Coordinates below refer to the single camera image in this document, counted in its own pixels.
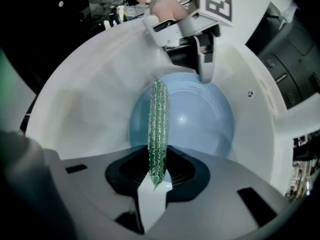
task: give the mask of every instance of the blue bowl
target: blue bowl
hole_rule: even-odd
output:
[[[202,84],[194,73],[172,73],[161,78],[168,88],[168,145],[226,158],[235,133],[231,106],[213,83]],[[149,86],[138,99],[130,119],[133,147],[148,142]]]

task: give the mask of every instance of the green beaded object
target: green beaded object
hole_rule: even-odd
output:
[[[152,86],[148,126],[149,173],[154,189],[166,174],[169,103],[168,89],[164,81],[157,78]]]

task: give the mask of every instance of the jeans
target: jeans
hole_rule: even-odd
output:
[[[114,14],[111,14],[109,15],[109,23],[110,23],[110,26],[113,27],[114,26],[114,21],[117,25],[120,24],[120,20],[119,20],[119,16],[118,16],[118,13],[114,13]]]

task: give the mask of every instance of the human hand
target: human hand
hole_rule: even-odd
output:
[[[159,22],[166,20],[182,20],[189,13],[177,0],[161,0],[152,9],[152,13],[156,15]]]

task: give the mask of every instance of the blue plate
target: blue plate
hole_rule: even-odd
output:
[[[168,88],[168,144],[227,157],[235,132],[231,106],[213,83],[202,84],[194,73],[172,73],[161,78]],[[146,145],[151,86],[138,99],[130,120],[133,147]]]

